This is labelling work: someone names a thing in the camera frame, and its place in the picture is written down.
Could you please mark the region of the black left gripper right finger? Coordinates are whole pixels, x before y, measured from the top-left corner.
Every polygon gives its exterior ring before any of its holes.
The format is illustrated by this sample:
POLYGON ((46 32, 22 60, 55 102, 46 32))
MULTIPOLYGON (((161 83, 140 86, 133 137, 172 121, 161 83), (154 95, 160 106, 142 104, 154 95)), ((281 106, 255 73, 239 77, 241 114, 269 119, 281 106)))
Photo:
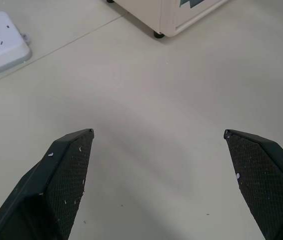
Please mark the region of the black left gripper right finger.
POLYGON ((240 192, 266 240, 283 240, 283 148, 264 137, 227 129, 240 192))

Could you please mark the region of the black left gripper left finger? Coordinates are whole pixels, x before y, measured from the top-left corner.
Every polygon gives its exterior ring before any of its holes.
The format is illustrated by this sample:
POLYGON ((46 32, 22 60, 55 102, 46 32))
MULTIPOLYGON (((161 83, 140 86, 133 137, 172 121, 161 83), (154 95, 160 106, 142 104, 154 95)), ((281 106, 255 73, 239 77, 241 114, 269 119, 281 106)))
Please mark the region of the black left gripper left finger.
POLYGON ((67 240, 85 192, 94 131, 55 140, 0 207, 0 240, 67 240))

